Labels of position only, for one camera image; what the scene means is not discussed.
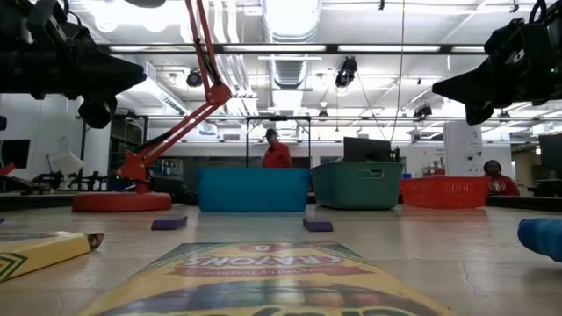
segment camera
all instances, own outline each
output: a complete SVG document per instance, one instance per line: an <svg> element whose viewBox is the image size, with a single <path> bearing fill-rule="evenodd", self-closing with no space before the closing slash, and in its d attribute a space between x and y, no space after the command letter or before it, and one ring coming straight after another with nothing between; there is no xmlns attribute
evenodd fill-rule
<svg viewBox="0 0 562 316"><path fill-rule="evenodd" d="M79 18L78 24L68 21L68 0L63 3L0 1L0 93L83 97L83 120L104 128L117 107L115 96L146 75L142 66L101 52Z"/></svg>
<svg viewBox="0 0 562 316"><path fill-rule="evenodd" d="M476 69L435 83L433 92L465 105L466 122L480 124L512 103L542 105L562 98L562 0L538 0L523 18L493 32L488 57Z"/></svg>
<svg viewBox="0 0 562 316"><path fill-rule="evenodd" d="M345 57L345 61L343 61L340 70L337 72L337 77L335 78L335 86L337 88L345 88L349 86L353 79L355 79L356 72L357 62L355 61L355 57Z"/></svg>

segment computer monitor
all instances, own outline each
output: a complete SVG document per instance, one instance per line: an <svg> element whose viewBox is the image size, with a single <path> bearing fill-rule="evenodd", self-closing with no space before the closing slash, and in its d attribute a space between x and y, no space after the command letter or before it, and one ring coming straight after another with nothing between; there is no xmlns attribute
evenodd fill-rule
<svg viewBox="0 0 562 316"><path fill-rule="evenodd" d="M562 133L539 135L541 147L541 166L549 170L562 170Z"/></svg>
<svg viewBox="0 0 562 316"><path fill-rule="evenodd" d="M343 138L345 162L393 162L390 141Z"/></svg>

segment teal bin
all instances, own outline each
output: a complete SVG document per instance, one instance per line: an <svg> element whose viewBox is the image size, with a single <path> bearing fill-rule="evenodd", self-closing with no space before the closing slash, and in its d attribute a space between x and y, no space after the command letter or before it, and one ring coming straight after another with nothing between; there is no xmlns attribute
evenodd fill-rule
<svg viewBox="0 0 562 316"><path fill-rule="evenodd" d="M202 212L304 212L309 169L202 168L198 206Z"/></svg>
<svg viewBox="0 0 562 316"><path fill-rule="evenodd" d="M312 169L318 204L343 210L387 210L398 204L399 162L330 162Z"/></svg>

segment blue object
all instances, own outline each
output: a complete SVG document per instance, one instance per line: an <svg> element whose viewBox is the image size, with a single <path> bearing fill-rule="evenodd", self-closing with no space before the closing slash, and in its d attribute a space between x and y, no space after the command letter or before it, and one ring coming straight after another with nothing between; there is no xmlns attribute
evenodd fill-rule
<svg viewBox="0 0 562 316"><path fill-rule="evenodd" d="M517 236L529 250L562 262L562 219L524 219Z"/></svg>
<svg viewBox="0 0 562 316"><path fill-rule="evenodd" d="M197 174L202 212L303 212L309 169L202 168Z"/></svg>

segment green bin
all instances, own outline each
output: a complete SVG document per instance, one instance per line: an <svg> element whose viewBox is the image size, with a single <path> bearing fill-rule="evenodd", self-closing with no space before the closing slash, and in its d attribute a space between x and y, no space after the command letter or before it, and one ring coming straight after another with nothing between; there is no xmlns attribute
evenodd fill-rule
<svg viewBox="0 0 562 316"><path fill-rule="evenodd" d="M316 203L343 210L387 210L398 204L399 162L330 162L312 169Z"/></svg>

